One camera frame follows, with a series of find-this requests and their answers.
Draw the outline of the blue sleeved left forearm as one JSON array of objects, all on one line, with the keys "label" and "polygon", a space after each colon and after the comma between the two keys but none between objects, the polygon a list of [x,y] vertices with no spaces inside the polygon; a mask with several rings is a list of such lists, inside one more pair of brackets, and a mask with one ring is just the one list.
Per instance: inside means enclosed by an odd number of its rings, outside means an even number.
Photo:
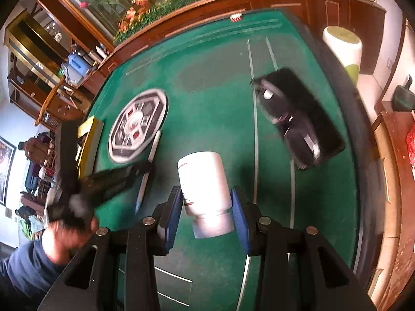
[{"label": "blue sleeved left forearm", "polygon": [[40,240],[15,250],[1,261],[1,309],[36,310],[64,268],[46,256]]}]

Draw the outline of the person's left hand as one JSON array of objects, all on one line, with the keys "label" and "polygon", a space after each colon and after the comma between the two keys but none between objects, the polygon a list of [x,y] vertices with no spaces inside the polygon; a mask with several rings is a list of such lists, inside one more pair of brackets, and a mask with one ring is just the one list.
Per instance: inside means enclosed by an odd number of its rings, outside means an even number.
[{"label": "person's left hand", "polygon": [[67,265],[71,253],[81,249],[97,231],[99,221],[93,217],[89,227],[79,230],[63,226],[59,221],[48,224],[42,235],[42,247],[48,259],[56,265]]}]

